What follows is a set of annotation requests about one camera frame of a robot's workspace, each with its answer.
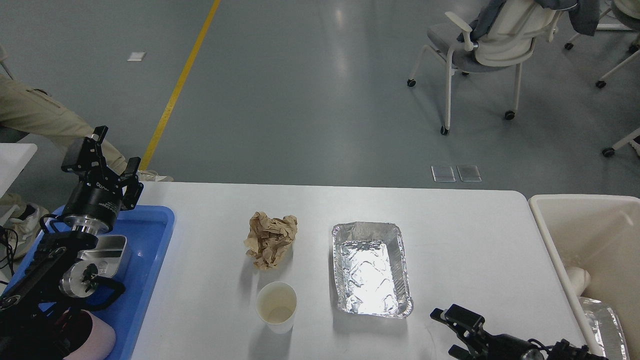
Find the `black right robotiq gripper body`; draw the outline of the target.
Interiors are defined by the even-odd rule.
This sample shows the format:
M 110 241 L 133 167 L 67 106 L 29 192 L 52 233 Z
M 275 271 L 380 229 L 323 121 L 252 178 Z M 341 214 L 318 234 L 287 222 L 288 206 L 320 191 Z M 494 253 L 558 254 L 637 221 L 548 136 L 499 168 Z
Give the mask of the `black right robotiq gripper body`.
M 472 339 L 473 355 L 482 360 L 543 360 L 538 346 L 507 333 L 482 333 Z

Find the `black left robotiq gripper body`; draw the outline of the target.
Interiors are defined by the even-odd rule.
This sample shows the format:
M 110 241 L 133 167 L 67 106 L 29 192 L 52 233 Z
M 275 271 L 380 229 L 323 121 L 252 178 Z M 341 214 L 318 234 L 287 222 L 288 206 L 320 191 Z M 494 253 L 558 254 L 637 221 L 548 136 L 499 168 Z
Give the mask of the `black left robotiq gripper body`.
M 101 235 L 114 229 L 121 211 L 121 189 L 111 191 L 78 183 L 61 214 L 61 221 L 73 231 Z

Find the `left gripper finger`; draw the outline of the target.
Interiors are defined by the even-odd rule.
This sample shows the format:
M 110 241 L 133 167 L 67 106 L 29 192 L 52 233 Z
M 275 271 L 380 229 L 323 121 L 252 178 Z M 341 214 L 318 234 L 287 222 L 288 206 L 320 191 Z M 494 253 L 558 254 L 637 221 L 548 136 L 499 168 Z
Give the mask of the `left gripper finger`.
M 121 211 L 129 211 L 135 209 L 138 200 L 144 189 L 144 185 L 138 177 L 138 168 L 142 159 L 141 157 L 131 157 L 126 163 L 125 171 L 119 176 L 119 185 L 124 192 L 121 199 Z
M 89 136 L 74 140 L 67 148 L 61 170 L 78 177 L 78 186 L 109 188 L 110 170 L 103 155 L 102 144 L 109 128 L 101 125 L 94 128 Z

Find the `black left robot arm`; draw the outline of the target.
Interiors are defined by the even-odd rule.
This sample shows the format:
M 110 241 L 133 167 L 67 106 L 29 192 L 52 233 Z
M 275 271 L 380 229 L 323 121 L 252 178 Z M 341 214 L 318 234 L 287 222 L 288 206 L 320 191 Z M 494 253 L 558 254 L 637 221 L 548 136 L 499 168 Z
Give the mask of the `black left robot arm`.
M 98 267 L 77 268 L 80 252 L 96 248 L 98 237 L 114 229 L 122 211 L 135 209 L 144 189 L 141 159 L 131 157 L 122 173 L 103 155 L 108 126 L 98 126 L 69 146 L 61 170 L 78 183 L 60 215 L 38 220 L 42 237 L 25 273 L 1 296 L 1 358 L 61 360 L 72 352 L 64 326 L 87 310 L 104 310 L 126 290 L 99 275 Z

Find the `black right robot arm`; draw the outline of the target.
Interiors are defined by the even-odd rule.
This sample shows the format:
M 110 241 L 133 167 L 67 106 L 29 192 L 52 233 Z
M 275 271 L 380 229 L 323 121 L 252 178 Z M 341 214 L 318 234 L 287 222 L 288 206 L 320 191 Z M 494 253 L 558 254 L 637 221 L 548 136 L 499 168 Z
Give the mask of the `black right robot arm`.
M 590 352 L 589 346 L 573 346 L 561 339 L 552 346 L 535 338 L 521 339 L 507 333 L 498 335 L 487 332 L 486 319 L 457 304 L 447 309 L 435 308 L 430 318 L 453 331 L 464 347 L 453 344 L 448 355 L 456 360 L 603 360 Z

